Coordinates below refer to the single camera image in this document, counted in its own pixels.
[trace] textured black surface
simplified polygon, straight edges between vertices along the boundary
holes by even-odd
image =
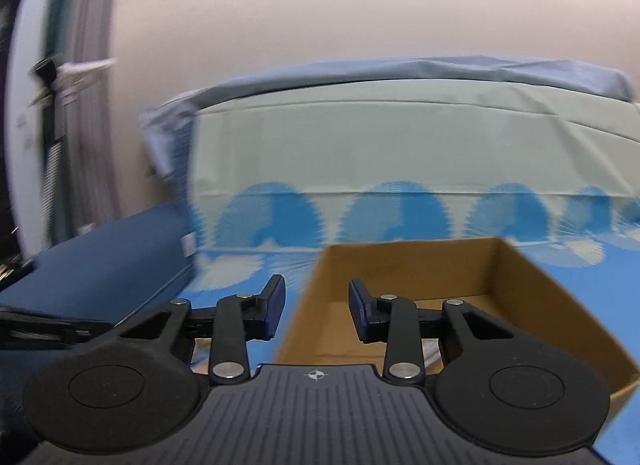
[[[372,366],[264,366],[211,391],[180,431],[121,455],[71,453],[45,443],[27,465],[434,464],[602,465],[580,449],[519,458],[476,447],[446,427],[416,387],[381,381]]]
[[[197,377],[170,353],[136,342],[88,343],[31,377],[23,405],[36,433],[62,447],[104,452],[174,433],[196,408]]]
[[[609,413],[593,369],[528,336],[467,346],[438,375],[434,398],[480,445],[532,456],[591,444]]]

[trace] black device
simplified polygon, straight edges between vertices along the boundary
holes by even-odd
[[[260,295],[195,310],[178,299],[116,327],[2,313],[5,348],[86,341],[28,381],[24,412],[42,442],[23,463],[606,463],[591,445],[609,393],[589,366],[458,299],[418,309],[359,279],[348,293],[360,340],[386,342],[382,376],[373,365],[251,376],[245,342],[276,333],[279,275]],[[207,375],[189,367],[195,337],[211,337]],[[422,338],[439,340],[437,375]]]
[[[22,254],[0,259],[0,291],[29,275],[34,268],[33,259],[24,259]]]

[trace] metal pivot bolt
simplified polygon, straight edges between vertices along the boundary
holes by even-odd
[[[398,362],[389,367],[389,373],[397,379],[412,379],[420,374],[420,368],[411,362]]]
[[[212,371],[221,379],[236,379],[244,373],[244,367],[237,362],[220,362]]]

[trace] crosshair logo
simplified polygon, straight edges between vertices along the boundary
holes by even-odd
[[[306,374],[311,380],[313,381],[318,381],[320,379],[324,379],[326,376],[326,373],[324,371],[320,371],[320,369],[314,369],[313,371],[311,371],[310,373]]]

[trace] open cardboard box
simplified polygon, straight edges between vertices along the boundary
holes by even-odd
[[[611,420],[639,384],[624,348],[551,277],[498,238],[335,245],[324,249],[280,346],[291,365],[373,363],[385,345],[362,344],[347,305],[348,282],[364,280],[374,296],[394,293],[439,309],[453,297],[591,365],[609,384]],[[437,364],[428,372],[437,370]]]

